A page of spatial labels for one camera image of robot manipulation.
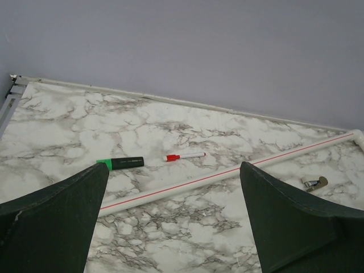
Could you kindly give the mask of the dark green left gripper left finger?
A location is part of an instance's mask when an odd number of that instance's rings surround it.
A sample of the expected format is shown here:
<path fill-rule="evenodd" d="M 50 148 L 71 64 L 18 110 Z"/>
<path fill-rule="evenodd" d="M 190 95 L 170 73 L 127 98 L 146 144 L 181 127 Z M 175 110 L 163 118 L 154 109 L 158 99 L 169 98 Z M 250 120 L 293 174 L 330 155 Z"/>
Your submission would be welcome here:
<path fill-rule="evenodd" d="M 105 163 L 1 204 L 1 272 L 83 272 L 109 169 Z"/>

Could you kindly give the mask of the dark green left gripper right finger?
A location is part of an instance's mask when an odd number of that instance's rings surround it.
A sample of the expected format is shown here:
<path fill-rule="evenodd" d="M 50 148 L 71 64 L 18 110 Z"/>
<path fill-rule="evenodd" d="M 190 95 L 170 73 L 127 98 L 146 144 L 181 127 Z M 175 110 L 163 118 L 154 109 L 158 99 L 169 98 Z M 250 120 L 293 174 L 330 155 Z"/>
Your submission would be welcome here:
<path fill-rule="evenodd" d="M 363 211 L 243 162 L 240 180 L 263 272 L 363 272 Z"/>

